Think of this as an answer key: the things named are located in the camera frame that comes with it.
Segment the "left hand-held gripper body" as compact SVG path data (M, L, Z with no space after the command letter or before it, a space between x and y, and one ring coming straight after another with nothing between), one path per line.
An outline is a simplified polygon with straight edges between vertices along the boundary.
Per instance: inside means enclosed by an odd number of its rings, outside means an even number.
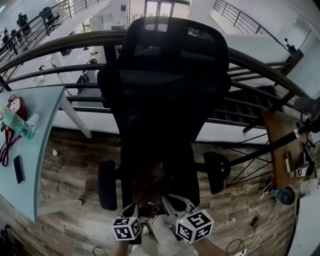
M126 206L117 215L112 229L117 241L134 241L142 232L138 205L130 204Z

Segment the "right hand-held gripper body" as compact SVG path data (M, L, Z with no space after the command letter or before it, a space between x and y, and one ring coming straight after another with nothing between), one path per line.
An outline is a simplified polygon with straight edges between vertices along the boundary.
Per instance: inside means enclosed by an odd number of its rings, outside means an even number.
M192 244L210 235L214 220L206 210L200 210L189 199L167 194L162 197L162 206L171 220L170 229L177 240Z

